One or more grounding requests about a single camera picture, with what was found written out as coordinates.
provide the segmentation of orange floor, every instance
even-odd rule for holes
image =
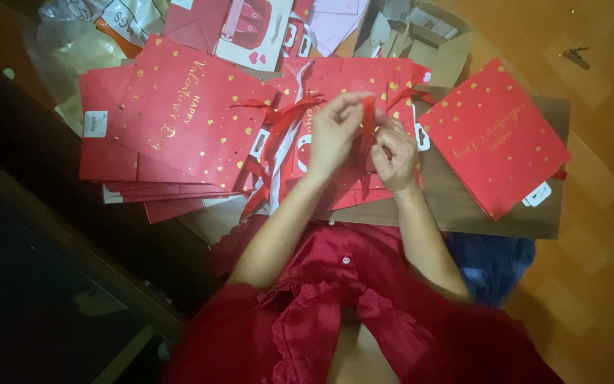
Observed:
[[[504,309],[567,383],[614,383],[614,1],[435,3],[478,32],[471,72],[499,55],[531,92],[572,102],[560,237],[537,243]],[[588,71],[558,56],[577,46]]]

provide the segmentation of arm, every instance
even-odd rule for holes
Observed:
[[[466,286],[414,177],[417,144],[396,121],[380,123],[383,127],[378,130],[371,156],[378,176],[394,194],[406,259],[443,296],[468,300]],[[382,146],[390,151],[391,160]]]
[[[366,96],[369,93],[340,95],[314,117],[307,173],[248,244],[227,284],[268,287],[276,281],[324,188],[347,158],[362,123],[361,101]]]

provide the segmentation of stack of gift bags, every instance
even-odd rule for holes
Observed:
[[[243,164],[262,127],[237,100],[277,91],[206,52],[152,35],[132,65],[81,76],[80,178],[106,203],[142,202],[150,222],[252,190]]]
[[[107,204],[142,203],[152,223],[204,208],[207,199],[245,195],[271,202],[268,175],[281,181],[272,186],[278,205],[307,170],[311,119],[320,103],[343,92],[373,92],[375,108],[389,109],[411,135],[413,105],[398,95],[429,78],[410,59],[287,57],[282,75],[260,81],[203,50],[152,35],[133,64],[81,76],[80,178],[100,182]],[[305,97],[314,102],[301,105],[284,124],[288,129],[275,129]],[[327,208],[389,197],[366,156],[336,177],[338,198]],[[371,189],[364,196],[362,181]]]
[[[265,206],[272,213],[309,169],[314,115],[346,92],[375,96],[364,102],[368,118],[322,209],[392,196],[369,153],[375,109],[397,119],[419,150],[429,137],[494,220],[543,196],[537,191],[570,160],[498,59],[432,100],[414,90],[431,81],[431,70],[410,59],[301,57],[290,26],[306,36],[301,15],[311,0],[272,1],[267,10],[230,0],[217,8],[204,0],[188,9],[173,4],[163,36],[151,34],[135,61],[81,76],[80,178],[101,184],[106,204],[143,204],[150,223],[239,196],[248,199],[241,218]],[[273,41],[264,17],[291,5],[278,25],[285,37]],[[275,68],[271,76],[251,71]],[[414,102],[434,106],[416,119]]]

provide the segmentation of fingers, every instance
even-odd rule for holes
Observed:
[[[352,111],[357,108],[362,109],[360,105],[350,105],[349,107],[345,108],[345,110],[339,116],[340,119],[336,120],[337,123],[340,124],[341,122],[344,122],[352,114]]]
[[[404,145],[418,146],[410,135],[407,135],[401,127],[393,122],[381,127],[376,134],[376,138],[378,145],[387,147],[393,154],[398,153],[399,147]]]
[[[375,118],[376,124],[378,124],[379,126],[386,125],[390,121],[390,118],[388,118],[386,112],[380,109],[376,109]]]
[[[378,176],[382,180],[387,180],[394,173],[394,168],[388,160],[388,155],[379,145],[373,145],[371,147],[371,160],[376,167]]]
[[[340,94],[321,110],[335,119],[340,117],[340,114],[345,111],[347,107],[357,105],[361,103],[364,98],[373,94],[373,92],[353,92],[351,94]]]
[[[361,105],[356,107],[352,107],[349,111],[349,116],[340,124],[348,134],[354,136],[354,134],[359,129],[362,124],[363,119],[363,109]]]

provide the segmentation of blue fabric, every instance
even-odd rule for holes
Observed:
[[[445,239],[476,303],[499,307],[534,261],[534,240],[451,232]]]

